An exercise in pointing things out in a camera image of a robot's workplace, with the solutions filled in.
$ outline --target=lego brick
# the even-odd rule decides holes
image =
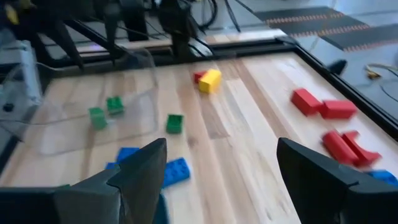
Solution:
[[[117,165],[116,162],[109,162],[106,164],[105,169],[113,169],[115,167],[115,165]]]
[[[345,143],[351,148],[351,150],[358,156],[358,160],[354,163],[356,167],[369,166],[378,159],[381,158],[381,155],[377,152],[369,152],[363,149],[355,142],[355,138],[358,136],[357,131],[350,131],[344,133],[341,138]]]
[[[124,112],[124,106],[120,96],[108,97],[106,107],[110,115],[116,115]]]
[[[106,122],[105,113],[101,108],[90,108],[88,109],[91,124],[96,130],[100,130],[106,127],[108,124]]]
[[[341,164],[353,165],[358,156],[350,149],[337,131],[330,131],[322,137],[323,145],[330,155]]]
[[[116,158],[116,162],[121,162],[123,159],[133,155],[139,150],[138,147],[122,147],[119,150],[118,157]]]
[[[365,172],[365,174],[370,175],[371,177],[374,177],[377,180],[381,180],[388,184],[398,186],[397,178],[386,170],[372,170],[369,172]]]
[[[305,116],[317,114],[319,107],[322,105],[320,101],[303,88],[294,90],[290,100]]]
[[[189,168],[184,158],[178,158],[166,164],[163,188],[190,177]]]
[[[193,81],[194,81],[196,84],[198,84],[198,83],[199,83],[199,79],[200,79],[201,77],[203,77],[203,76],[205,75],[206,72],[207,72],[207,71],[195,72],[195,73],[193,74]]]
[[[199,90],[204,93],[213,93],[221,83],[221,72],[218,70],[208,70],[199,79]]]
[[[183,116],[177,114],[169,114],[167,118],[166,131],[170,134],[179,134],[182,132]]]
[[[319,109],[324,119],[350,119],[356,111],[355,104],[348,100],[325,100]]]

